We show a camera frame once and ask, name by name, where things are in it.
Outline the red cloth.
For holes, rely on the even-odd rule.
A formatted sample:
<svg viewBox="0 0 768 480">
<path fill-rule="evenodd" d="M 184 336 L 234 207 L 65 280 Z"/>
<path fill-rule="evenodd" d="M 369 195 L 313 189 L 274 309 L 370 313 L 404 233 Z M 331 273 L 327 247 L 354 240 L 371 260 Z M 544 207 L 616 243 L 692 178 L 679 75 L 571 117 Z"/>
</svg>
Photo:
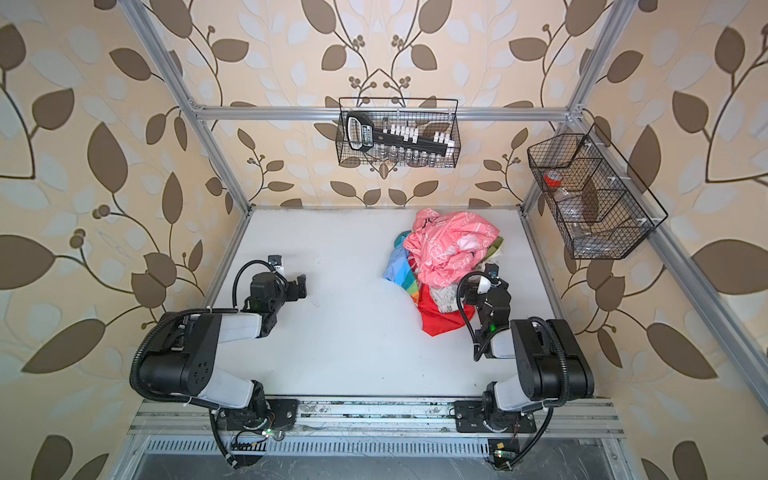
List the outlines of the red cloth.
<svg viewBox="0 0 768 480">
<path fill-rule="evenodd" d="M 435 337 L 452 332 L 466 326 L 464 317 L 471 319 L 475 314 L 475 308 L 471 305 L 463 307 L 464 314 L 458 310 L 453 313 L 440 313 L 429 295 L 430 286 L 422 284 L 420 288 L 420 300 L 416 305 L 422 319 L 422 330 Z"/>
</svg>

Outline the pink patterned cloth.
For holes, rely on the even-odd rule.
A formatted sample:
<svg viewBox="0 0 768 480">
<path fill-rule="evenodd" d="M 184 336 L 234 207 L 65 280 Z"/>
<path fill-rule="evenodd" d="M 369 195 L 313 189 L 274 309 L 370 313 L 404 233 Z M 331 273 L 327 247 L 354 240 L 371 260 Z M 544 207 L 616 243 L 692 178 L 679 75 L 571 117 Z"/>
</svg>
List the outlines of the pink patterned cloth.
<svg viewBox="0 0 768 480">
<path fill-rule="evenodd" d="M 423 209 L 403 246 L 415 262 L 418 280 L 430 288 L 444 288 L 472 271 L 499 235 L 500 230 L 477 213 Z"/>
</svg>

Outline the multicolour rainbow cloth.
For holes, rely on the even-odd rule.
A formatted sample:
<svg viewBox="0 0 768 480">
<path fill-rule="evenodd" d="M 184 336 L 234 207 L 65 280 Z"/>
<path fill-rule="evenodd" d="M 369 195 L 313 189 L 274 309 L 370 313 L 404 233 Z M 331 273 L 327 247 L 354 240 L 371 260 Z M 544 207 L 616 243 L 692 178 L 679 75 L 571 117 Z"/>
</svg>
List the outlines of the multicolour rainbow cloth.
<svg viewBox="0 0 768 480">
<path fill-rule="evenodd" d="M 415 305 L 420 300 L 420 284 L 411 265 L 410 252 L 404 247 L 409 231 L 399 234 L 386 265 L 383 279 L 399 285 L 410 296 Z"/>
</svg>

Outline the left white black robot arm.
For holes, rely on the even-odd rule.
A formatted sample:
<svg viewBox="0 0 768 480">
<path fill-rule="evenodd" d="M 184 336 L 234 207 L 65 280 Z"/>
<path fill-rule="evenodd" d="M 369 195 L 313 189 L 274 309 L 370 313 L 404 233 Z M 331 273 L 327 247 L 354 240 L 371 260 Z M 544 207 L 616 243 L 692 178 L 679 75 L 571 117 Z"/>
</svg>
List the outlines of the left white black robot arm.
<svg viewBox="0 0 768 480">
<path fill-rule="evenodd" d="M 130 386 L 154 402 L 267 416 L 270 409 L 263 385 L 218 367 L 218 350 L 226 343 L 267 337 L 282 307 L 306 296 L 304 275 L 287 280 L 270 270 L 252 278 L 250 295 L 241 309 L 188 309 L 164 314 L 134 355 Z"/>
</svg>

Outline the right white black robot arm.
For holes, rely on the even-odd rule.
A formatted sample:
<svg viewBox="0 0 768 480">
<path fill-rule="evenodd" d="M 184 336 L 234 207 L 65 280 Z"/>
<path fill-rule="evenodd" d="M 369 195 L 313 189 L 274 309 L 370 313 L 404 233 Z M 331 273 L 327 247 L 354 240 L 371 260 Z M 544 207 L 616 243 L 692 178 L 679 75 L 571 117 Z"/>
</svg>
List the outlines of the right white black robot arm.
<svg viewBox="0 0 768 480">
<path fill-rule="evenodd" d="M 513 319 L 504 281 L 482 279 L 471 300 L 480 321 L 474 359 L 515 363 L 510 378 L 490 383 L 483 393 L 486 416 L 534 412 L 593 396 L 594 375 L 565 320 Z"/>
</svg>

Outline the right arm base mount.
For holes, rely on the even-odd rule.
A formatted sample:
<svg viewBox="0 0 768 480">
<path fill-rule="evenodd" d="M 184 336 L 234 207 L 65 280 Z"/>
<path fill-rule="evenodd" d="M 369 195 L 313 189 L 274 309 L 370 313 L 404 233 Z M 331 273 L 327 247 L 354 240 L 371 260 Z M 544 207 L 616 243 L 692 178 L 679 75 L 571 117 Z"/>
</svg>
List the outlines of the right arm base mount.
<svg viewBox="0 0 768 480">
<path fill-rule="evenodd" d="M 532 416 L 503 411 L 491 400 L 457 400 L 452 415 L 459 433 L 533 434 L 537 431 Z"/>
</svg>

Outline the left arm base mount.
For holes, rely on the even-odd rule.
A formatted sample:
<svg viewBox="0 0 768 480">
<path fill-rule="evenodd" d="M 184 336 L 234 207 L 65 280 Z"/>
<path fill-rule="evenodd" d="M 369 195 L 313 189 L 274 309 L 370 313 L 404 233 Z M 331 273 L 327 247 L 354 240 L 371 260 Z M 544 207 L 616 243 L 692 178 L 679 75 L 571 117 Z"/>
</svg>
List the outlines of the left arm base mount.
<svg viewBox="0 0 768 480">
<path fill-rule="evenodd" d="M 266 432 L 291 430 L 298 418 L 299 400 L 255 399 L 243 409 L 222 409 L 211 415 L 213 425 L 224 431 Z"/>
</svg>

